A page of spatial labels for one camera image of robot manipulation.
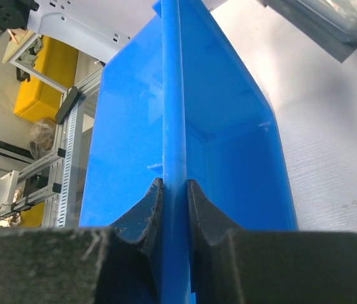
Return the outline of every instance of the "clear plastic bag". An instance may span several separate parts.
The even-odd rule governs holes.
[[[38,120],[31,128],[29,151],[38,160],[52,150],[56,124],[49,118]]]

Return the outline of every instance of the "yellow box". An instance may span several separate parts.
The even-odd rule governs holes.
[[[74,85],[78,50],[63,42],[44,36],[43,48],[38,53],[35,70],[66,88]],[[41,118],[55,119],[61,93],[55,88],[31,76],[23,81],[18,91],[14,114],[30,122]]]

